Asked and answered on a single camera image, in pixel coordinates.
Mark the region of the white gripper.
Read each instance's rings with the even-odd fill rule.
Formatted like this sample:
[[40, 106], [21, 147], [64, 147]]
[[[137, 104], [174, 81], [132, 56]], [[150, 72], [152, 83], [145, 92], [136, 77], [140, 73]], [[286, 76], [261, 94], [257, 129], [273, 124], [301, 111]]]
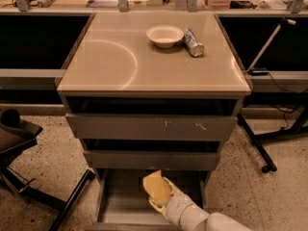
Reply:
[[169, 179], [164, 177], [164, 181], [168, 184], [169, 195], [172, 198], [167, 205], [160, 206], [149, 197], [149, 204], [162, 214], [169, 223], [176, 227], [188, 227], [193, 223], [194, 202], [186, 194], [180, 192], [179, 188]]

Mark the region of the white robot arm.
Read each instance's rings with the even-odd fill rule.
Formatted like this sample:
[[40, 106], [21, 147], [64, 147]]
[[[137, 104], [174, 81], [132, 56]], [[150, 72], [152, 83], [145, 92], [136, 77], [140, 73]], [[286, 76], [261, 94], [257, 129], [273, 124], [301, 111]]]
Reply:
[[209, 214], [160, 174], [143, 178], [150, 205], [181, 231], [252, 231], [220, 213]]

